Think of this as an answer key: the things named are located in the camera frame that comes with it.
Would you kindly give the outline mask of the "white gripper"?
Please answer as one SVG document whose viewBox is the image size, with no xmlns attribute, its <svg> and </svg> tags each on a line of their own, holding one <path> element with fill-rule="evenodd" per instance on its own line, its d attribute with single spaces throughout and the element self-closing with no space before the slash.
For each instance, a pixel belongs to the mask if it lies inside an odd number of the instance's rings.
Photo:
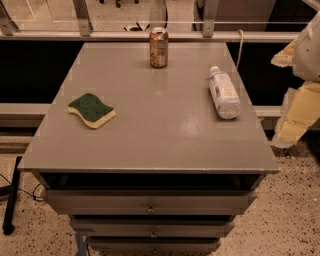
<svg viewBox="0 0 320 256">
<path fill-rule="evenodd" d="M 298 89 L 287 90 L 271 142 L 277 148 L 290 148 L 320 118 L 320 11 L 271 63 L 293 66 L 293 74 L 305 80 Z"/>
</svg>

